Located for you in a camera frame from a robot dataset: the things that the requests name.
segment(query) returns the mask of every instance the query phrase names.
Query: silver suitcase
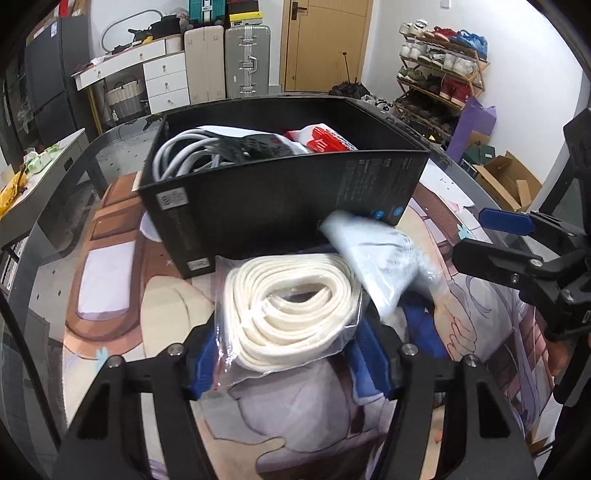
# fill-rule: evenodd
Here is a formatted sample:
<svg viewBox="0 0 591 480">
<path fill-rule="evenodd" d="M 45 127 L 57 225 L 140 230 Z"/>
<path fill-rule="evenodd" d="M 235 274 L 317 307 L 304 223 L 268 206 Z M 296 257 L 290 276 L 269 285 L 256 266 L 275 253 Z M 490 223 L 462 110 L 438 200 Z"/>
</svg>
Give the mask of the silver suitcase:
<svg viewBox="0 0 591 480">
<path fill-rule="evenodd" d="M 228 98 L 269 94 L 271 29 L 266 25 L 228 28 L 225 48 Z"/>
</svg>

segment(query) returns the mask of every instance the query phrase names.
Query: yellow bag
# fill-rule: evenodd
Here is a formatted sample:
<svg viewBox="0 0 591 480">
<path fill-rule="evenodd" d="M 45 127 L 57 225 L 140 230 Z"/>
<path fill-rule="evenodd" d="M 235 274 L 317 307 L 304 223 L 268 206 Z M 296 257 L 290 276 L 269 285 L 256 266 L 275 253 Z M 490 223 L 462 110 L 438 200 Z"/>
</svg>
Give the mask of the yellow bag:
<svg viewBox="0 0 591 480">
<path fill-rule="evenodd" d="M 14 174 L 8 185 L 0 192 L 0 219 L 10 209 L 14 201 L 18 196 L 24 192 L 24 186 L 27 183 L 27 175 L 25 174 L 24 167 L 20 169 L 18 173 Z"/>
</svg>

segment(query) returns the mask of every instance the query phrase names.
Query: metal screw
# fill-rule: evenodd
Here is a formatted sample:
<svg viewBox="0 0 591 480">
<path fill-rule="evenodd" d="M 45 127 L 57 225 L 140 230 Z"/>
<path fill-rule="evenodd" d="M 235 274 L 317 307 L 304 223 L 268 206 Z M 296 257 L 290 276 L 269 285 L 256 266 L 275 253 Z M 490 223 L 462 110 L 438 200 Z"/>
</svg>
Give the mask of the metal screw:
<svg viewBox="0 0 591 480">
<path fill-rule="evenodd" d="M 472 368 L 480 365 L 480 359 L 472 353 L 466 355 L 464 357 L 464 361 L 466 362 L 467 366 L 472 367 Z"/>
<path fill-rule="evenodd" d="M 404 355 L 415 356 L 418 353 L 418 347 L 412 343 L 405 343 L 402 346 L 402 352 Z"/>
<path fill-rule="evenodd" d="M 123 363 L 123 357 L 120 355 L 113 355 L 107 359 L 107 367 L 117 368 Z"/>
<path fill-rule="evenodd" d="M 177 356 L 183 353 L 184 347 L 182 343 L 173 343 L 166 349 L 166 351 L 170 356 Z"/>
<path fill-rule="evenodd" d="M 570 290 L 567 290 L 565 288 L 561 293 L 562 293 L 562 298 L 564 298 L 564 301 L 566 303 L 573 303 L 574 302 L 574 298 L 571 295 Z"/>
</svg>

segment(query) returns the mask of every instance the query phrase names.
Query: black refrigerator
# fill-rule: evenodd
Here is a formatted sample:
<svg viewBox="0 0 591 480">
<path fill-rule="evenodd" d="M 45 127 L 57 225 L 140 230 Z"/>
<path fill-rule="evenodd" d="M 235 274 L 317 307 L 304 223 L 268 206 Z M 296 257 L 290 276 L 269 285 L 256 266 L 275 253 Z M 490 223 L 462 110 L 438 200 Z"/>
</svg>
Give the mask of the black refrigerator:
<svg viewBox="0 0 591 480">
<path fill-rule="evenodd" d="M 58 18 L 25 48 L 27 93 L 46 148 L 80 128 L 89 141 L 96 127 L 84 90 L 71 75 L 90 62 L 88 18 Z"/>
</svg>

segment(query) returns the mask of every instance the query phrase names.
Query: wooden door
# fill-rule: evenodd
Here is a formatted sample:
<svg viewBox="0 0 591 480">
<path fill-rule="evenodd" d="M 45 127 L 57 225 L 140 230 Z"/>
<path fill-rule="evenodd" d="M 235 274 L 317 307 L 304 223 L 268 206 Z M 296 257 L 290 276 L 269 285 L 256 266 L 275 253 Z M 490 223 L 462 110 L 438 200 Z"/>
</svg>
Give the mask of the wooden door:
<svg viewBox="0 0 591 480">
<path fill-rule="evenodd" d="M 328 92 L 355 81 L 365 54 L 369 0 L 291 0 L 285 60 L 286 92 Z"/>
</svg>

